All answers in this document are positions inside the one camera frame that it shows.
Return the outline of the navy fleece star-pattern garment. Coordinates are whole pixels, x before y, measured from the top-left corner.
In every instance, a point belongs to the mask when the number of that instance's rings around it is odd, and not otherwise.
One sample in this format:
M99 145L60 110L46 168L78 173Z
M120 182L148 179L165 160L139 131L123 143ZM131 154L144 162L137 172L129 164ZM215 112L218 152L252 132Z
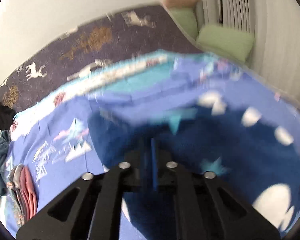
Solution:
M88 127L106 168L123 161L143 138L189 171L213 172L248 201L285 237L300 209L300 157L294 137L273 127L253 108L232 109L219 97L140 115L99 109Z

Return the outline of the folded pink clothes stack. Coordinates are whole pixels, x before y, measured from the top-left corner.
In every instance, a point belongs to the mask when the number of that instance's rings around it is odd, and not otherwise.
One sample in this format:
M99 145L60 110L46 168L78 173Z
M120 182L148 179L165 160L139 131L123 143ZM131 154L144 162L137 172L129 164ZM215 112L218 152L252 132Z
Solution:
M20 228L37 213L37 195L29 168L23 164L12 168L6 187L12 200L15 221Z

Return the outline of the periwinkle printed bed sheet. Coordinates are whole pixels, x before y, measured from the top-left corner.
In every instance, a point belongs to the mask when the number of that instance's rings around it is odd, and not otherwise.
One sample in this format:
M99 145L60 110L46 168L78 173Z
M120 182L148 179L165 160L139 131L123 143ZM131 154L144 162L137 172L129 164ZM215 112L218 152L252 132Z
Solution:
M62 86L11 127L17 239L287 239L300 114L214 54L157 51Z

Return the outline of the dark purple deer-print mattress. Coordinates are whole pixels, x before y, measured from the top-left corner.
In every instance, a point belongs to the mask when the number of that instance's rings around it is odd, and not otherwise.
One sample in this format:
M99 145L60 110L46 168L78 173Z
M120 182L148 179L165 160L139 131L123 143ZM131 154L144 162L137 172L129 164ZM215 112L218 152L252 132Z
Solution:
M38 51L0 85L0 103L23 111L91 63L92 70L156 50L201 51L162 5L129 8L88 22Z

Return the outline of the green pillow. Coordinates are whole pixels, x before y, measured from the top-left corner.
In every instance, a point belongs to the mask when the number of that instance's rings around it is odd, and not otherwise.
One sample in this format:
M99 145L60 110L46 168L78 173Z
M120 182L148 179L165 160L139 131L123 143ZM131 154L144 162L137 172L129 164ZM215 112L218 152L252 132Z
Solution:
M185 33L195 40L198 36L198 25L194 10L192 8L171 8L170 13Z
M254 35L251 33L208 24L201 28L196 42L205 49L211 49L216 54L220 53L245 63L253 48L254 40Z

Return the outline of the white curtain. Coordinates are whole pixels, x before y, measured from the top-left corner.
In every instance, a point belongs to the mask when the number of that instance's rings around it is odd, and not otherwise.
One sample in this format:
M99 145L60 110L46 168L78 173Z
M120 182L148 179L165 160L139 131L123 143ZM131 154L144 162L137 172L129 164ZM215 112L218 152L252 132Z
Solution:
M196 14L199 26L252 33L247 66L300 102L300 0L200 0Z

